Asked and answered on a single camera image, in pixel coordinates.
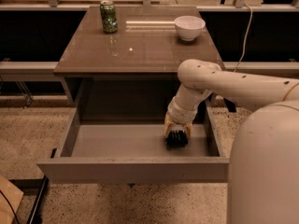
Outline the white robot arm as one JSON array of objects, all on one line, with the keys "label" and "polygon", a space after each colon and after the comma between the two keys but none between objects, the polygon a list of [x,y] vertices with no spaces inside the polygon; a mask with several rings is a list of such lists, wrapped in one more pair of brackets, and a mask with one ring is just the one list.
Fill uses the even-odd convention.
[{"label": "white robot arm", "polygon": [[299,80],[223,71],[189,59],[168,105],[164,132],[192,131],[197,107],[216,93],[246,108],[228,168],[228,224],[299,224]]}]

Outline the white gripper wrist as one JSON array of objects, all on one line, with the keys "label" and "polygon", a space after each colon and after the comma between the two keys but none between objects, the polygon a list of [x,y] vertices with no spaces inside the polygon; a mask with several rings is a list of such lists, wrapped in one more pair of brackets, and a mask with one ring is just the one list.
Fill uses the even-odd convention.
[{"label": "white gripper wrist", "polygon": [[167,137],[169,135],[173,122],[178,124],[187,123],[185,125],[185,132],[187,138],[189,139],[192,136],[192,121],[194,121],[196,114],[196,110],[187,110],[183,107],[180,107],[177,104],[176,99],[173,98],[168,105],[164,118],[164,136]]}]

